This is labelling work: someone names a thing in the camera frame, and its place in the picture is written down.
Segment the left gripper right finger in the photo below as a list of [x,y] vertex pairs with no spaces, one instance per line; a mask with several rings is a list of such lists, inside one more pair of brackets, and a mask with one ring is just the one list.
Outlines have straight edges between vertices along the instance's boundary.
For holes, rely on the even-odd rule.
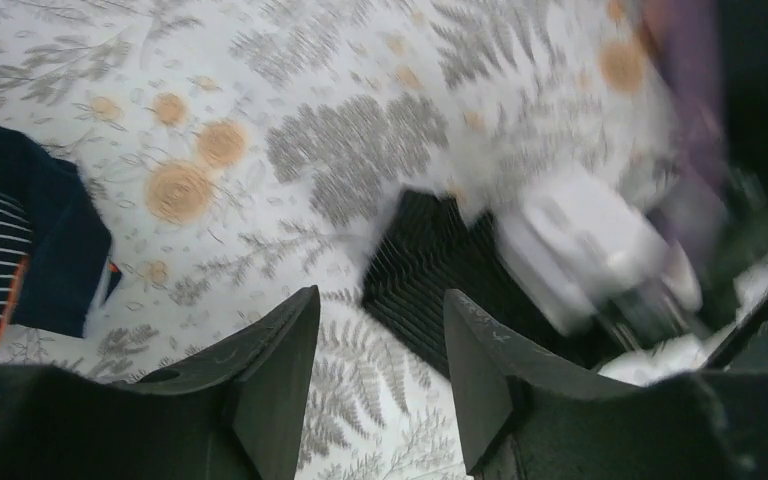
[[768,297],[705,367],[641,387],[555,355],[457,290],[444,330],[476,479],[768,479]]

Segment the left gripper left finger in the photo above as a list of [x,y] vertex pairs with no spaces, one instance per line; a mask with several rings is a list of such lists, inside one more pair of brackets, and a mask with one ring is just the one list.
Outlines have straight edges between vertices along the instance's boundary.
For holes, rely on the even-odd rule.
[[0,479],[291,479],[319,321],[300,289],[136,383],[0,365]]

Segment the black striped underwear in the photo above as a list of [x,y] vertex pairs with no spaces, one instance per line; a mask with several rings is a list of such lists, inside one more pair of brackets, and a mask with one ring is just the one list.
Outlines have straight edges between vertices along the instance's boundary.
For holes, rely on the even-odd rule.
[[585,368],[620,354],[599,329],[564,337],[506,272],[495,247],[495,218],[466,225],[456,201],[405,190],[363,278],[361,305],[443,376],[449,374],[444,297],[456,289],[503,325]]

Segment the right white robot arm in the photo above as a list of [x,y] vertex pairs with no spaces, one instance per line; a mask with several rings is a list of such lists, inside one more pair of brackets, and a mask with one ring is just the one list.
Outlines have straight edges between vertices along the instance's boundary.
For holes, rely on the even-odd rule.
[[768,371],[768,1],[649,1],[641,26],[681,130],[681,177],[655,221],[687,250],[713,337],[601,374],[644,385],[700,367]]

